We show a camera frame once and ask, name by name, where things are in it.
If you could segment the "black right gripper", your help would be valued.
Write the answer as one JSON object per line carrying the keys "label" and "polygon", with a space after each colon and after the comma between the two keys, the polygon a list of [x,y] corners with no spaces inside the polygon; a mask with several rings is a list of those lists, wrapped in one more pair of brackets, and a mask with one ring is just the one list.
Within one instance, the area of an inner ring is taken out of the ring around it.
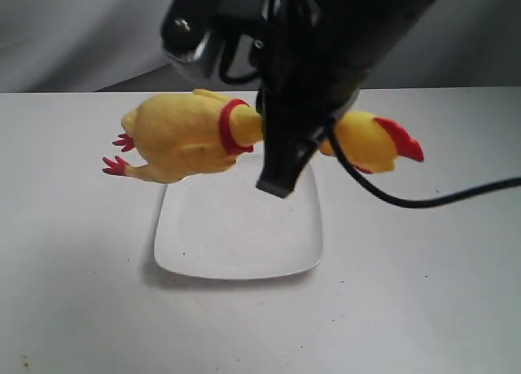
{"label": "black right gripper", "polygon": [[339,61],[340,0],[221,0],[225,44],[219,77],[260,80],[256,97],[264,161],[256,188],[286,198],[325,137],[362,71]]}

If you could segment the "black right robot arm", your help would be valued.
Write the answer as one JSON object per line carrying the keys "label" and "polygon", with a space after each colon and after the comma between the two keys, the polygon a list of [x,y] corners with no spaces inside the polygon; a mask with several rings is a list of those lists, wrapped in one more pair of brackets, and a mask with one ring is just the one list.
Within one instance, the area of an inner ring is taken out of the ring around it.
{"label": "black right robot arm", "polygon": [[259,190],[289,196],[371,69],[435,0],[220,0],[221,28],[261,42]]}

